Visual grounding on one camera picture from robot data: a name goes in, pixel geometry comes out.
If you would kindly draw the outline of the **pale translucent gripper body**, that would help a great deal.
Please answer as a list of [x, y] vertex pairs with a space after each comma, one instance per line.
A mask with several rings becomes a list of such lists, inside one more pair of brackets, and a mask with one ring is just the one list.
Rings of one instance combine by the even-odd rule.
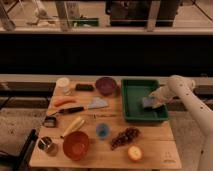
[[161, 86], [151, 92], [149, 96], [153, 99], [152, 108], [156, 109], [170, 102], [176, 94], [173, 93], [168, 86]]

